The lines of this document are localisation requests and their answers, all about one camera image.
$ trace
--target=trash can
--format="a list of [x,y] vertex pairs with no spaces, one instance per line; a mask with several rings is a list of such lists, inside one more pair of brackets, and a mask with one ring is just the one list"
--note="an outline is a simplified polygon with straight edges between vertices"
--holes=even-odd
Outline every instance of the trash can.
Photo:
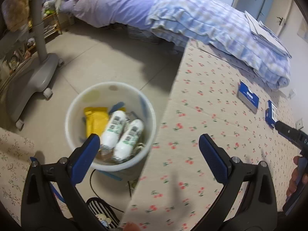
[[141,91],[122,82],[102,82],[84,90],[68,108],[65,117],[65,135],[68,145],[72,151],[75,150],[86,139],[84,108],[108,107],[110,110],[119,103],[126,108],[126,112],[133,112],[144,122],[144,149],[132,159],[117,165],[95,158],[91,167],[105,172],[118,172],[115,176],[121,177],[123,174],[125,179],[128,179],[130,174],[134,173],[131,167],[140,167],[138,163],[145,160],[156,133],[156,117],[153,107]]

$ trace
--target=tile floor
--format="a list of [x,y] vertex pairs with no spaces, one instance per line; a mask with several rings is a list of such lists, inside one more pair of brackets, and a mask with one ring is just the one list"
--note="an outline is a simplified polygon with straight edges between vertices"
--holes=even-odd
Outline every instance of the tile floor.
[[[140,89],[151,101],[157,122],[161,122],[176,76],[181,55],[167,51],[172,45],[154,45],[133,40],[123,31],[94,28],[78,21],[67,32],[47,43],[48,52],[59,55],[65,64],[50,83],[53,96],[46,101],[34,94],[25,108],[20,135],[34,141],[42,163],[56,162],[71,153],[64,134],[64,119],[71,101],[84,89],[105,81],[121,81]],[[94,197],[89,169],[77,185],[84,200]],[[95,171],[92,185],[97,194],[116,208],[125,210],[130,201],[126,181],[116,181]]]

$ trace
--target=striped slipper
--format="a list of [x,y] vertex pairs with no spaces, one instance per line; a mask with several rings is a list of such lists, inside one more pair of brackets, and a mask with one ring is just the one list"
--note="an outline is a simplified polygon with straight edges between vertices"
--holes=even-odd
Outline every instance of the striped slipper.
[[87,200],[87,205],[107,229],[117,228],[119,226],[119,219],[106,201],[92,197]]

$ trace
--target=black cable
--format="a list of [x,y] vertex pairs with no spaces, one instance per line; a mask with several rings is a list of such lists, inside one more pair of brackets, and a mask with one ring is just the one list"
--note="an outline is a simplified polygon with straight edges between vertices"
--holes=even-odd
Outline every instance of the black cable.
[[[91,182],[91,179],[92,179],[92,175],[93,175],[93,173],[94,173],[94,171],[95,171],[96,169],[94,169],[93,171],[92,171],[92,173],[91,173],[91,175],[90,175],[90,187],[91,187],[91,189],[92,189],[92,191],[93,191],[93,193],[95,193],[95,195],[98,197],[98,198],[100,198],[99,196],[98,196],[98,194],[94,191],[94,189],[93,189],[93,187],[92,187],[92,182]],[[122,213],[124,213],[124,211],[122,211],[122,210],[119,210],[119,209],[117,209],[117,208],[115,208],[115,207],[113,207],[113,206],[111,206],[110,204],[108,204],[110,207],[112,207],[112,208],[114,208],[114,209],[116,209],[116,210],[118,210],[118,211],[120,211],[120,212],[122,212]]]
[[128,188],[129,188],[129,196],[131,197],[131,186],[129,184],[129,181],[127,181],[127,183],[128,183]]

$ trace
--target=plastic bottle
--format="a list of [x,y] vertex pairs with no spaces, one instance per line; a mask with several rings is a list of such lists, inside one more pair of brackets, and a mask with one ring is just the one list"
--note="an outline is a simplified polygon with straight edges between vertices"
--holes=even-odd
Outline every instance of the plastic bottle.
[[120,141],[115,146],[112,158],[119,163],[128,159],[143,129],[144,124],[141,120],[133,120],[129,124],[128,130],[122,135]]
[[105,131],[100,137],[101,154],[109,154],[115,147],[123,131],[125,119],[126,114],[121,110],[115,111],[112,114]]

